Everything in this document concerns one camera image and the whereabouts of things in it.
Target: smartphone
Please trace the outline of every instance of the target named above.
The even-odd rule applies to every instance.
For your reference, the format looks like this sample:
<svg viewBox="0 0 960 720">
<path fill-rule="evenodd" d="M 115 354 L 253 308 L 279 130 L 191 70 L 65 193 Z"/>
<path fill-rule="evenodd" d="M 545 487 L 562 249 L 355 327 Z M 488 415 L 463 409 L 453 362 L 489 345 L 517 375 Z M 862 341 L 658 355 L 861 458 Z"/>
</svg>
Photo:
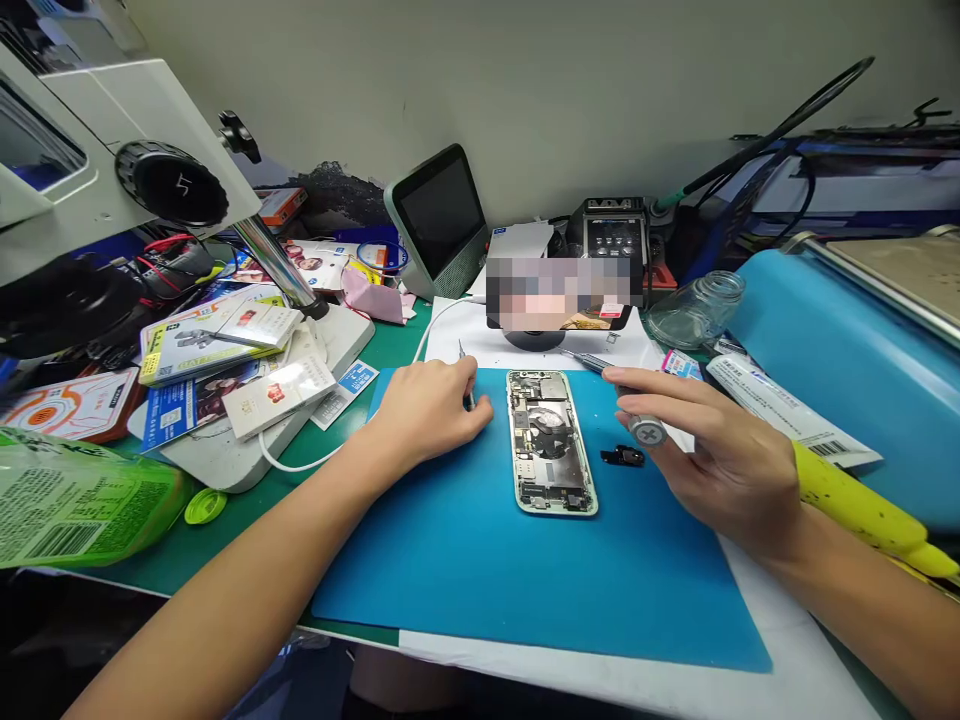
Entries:
<svg viewBox="0 0 960 720">
<path fill-rule="evenodd" d="M 537 515 L 596 515 L 600 504 L 566 374 L 511 370 L 507 405 L 520 509 Z"/>
</svg>

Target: person's right hand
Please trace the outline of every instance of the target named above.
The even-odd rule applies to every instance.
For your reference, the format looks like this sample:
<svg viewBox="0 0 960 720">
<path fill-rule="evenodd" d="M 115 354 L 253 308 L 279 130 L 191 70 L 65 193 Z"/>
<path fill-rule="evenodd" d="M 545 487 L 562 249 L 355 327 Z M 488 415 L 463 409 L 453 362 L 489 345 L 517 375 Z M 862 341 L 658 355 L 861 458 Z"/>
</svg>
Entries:
<svg viewBox="0 0 960 720">
<path fill-rule="evenodd" d="M 671 438 L 646 450 L 694 517 L 748 552 L 786 549 L 802 513 L 793 446 L 782 433 L 700 380 L 620 367 L 603 377 L 645 393 L 617 402 L 624 427 L 627 413 L 653 415 L 696 438 L 690 454 Z"/>
</svg>

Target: microscope focus knob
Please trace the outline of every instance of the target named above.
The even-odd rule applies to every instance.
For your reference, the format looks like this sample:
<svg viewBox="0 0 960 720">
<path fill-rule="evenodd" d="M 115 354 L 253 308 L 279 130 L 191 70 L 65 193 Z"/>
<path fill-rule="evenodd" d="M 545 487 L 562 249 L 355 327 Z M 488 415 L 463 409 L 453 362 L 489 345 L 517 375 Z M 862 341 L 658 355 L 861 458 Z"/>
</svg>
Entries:
<svg viewBox="0 0 960 720">
<path fill-rule="evenodd" d="M 217 176 L 178 147 L 154 140 L 127 143 L 114 168 L 130 197 L 163 220 L 199 228 L 227 216 L 227 193 Z"/>
</svg>

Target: glass jar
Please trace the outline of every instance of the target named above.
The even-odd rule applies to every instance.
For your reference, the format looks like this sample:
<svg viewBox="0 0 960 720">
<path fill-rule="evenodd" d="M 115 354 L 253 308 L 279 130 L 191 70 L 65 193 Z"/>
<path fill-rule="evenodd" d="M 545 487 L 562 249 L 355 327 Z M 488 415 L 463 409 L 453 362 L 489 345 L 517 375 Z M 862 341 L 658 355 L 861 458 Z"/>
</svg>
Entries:
<svg viewBox="0 0 960 720">
<path fill-rule="evenodd" d="M 746 286 L 736 273 L 709 272 L 654 305 L 647 329 L 664 345 L 696 350 L 727 329 Z"/>
</svg>

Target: blurred screen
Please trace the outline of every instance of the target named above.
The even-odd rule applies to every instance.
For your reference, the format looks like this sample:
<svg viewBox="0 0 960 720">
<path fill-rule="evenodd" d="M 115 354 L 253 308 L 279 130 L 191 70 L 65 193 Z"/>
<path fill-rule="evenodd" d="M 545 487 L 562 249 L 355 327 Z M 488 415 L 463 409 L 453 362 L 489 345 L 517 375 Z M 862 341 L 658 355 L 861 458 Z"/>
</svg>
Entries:
<svg viewBox="0 0 960 720">
<path fill-rule="evenodd" d="M 628 258 L 488 258 L 487 317 L 508 331 L 609 330 L 643 306 Z"/>
</svg>

